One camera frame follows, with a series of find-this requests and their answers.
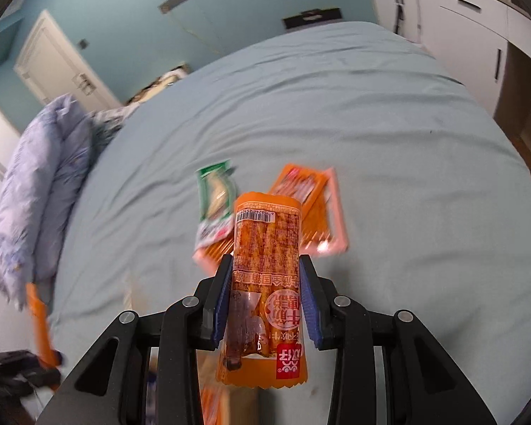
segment snack package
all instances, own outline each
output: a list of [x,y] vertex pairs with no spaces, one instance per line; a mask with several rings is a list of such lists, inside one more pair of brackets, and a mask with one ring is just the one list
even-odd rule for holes
[[212,245],[232,233],[234,227],[235,189],[225,161],[197,171],[199,183],[200,222],[195,249]]
[[299,201],[304,219],[326,183],[327,176],[321,171],[287,164],[281,170],[281,174],[270,188],[269,193],[284,195]]
[[332,255],[347,250],[348,236],[334,168],[317,171],[288,164],[269,192],[296,198],[303,204],[302,254]]
[[227,396],[228,391],[215,380],[216,356],[213,353],[197,352],[197,366],[202,420],[204,425],[219,425],[223,422],[221,419],[224,415],[223,396]]
[[193,260],[208,276],[213,277],[216,275],[216,270],[218,270],[222,256],[224,254],[231,254],[233,250],[234,232],[206,248],[197,249],[193,255]]
[[235,203],[234,263],[217,379],[249,387],[307,380],[301,331],[301,204],[250,192]]
[[348,249],[348,235],[340,204],[336,171],[324,171],[327,183],[301,226],[301,253],[312,257],[333,255]]

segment barcode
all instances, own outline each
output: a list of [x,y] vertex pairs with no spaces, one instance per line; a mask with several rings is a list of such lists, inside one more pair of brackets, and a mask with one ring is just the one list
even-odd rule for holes
[[257,209],[244,209],[236,214],[236,223],[242,220],[254,220],[256,222],[275,222],[275,212],[261,211]]

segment bed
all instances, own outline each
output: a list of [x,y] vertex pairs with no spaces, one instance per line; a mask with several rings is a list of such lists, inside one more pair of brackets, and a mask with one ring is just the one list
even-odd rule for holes
[[[511,423],[531,397],[531,175],[465,87],[364,22],[235,52],[129,119],[65,240],[50,323],[67,370],[130,295],[147,314],[194,292],[194,174],[225,159],[241,192],[286,163],[334,166],[350,247],[316,260],[319,275],[369,310],[414,311]],[[268,393],[272,423],[327,421],[335,354],[305,346],[309,381]]]

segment door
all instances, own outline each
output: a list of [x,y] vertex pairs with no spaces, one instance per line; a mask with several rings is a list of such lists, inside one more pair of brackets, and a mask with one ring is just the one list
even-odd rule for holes
[[417,0],[373,0],[373,2],[378,24],[413,43],[419,42]]
[[14,70],[43,104],[71,93],[89,112],[122,106],[47,11],[37,18]]
[[507,40],[449,9],[439,8],[432,54],[493,116],[505,71]]

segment orange snack stick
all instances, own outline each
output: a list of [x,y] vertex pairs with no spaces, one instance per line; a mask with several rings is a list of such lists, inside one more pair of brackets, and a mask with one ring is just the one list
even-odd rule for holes
[[51,348],[51,342],[49,340],[49,333],[47,330],[47,307],[41,302],[35,284],[26,284],[26,293],[28,307],[33,317],[33,328],[35,331],[35,341],[40,365],[48,368],[59,366],[61,363]]
[[293,386],[307,379],[300,331],[301,204],[247,193],[235,203],[234,262],[217,379]]

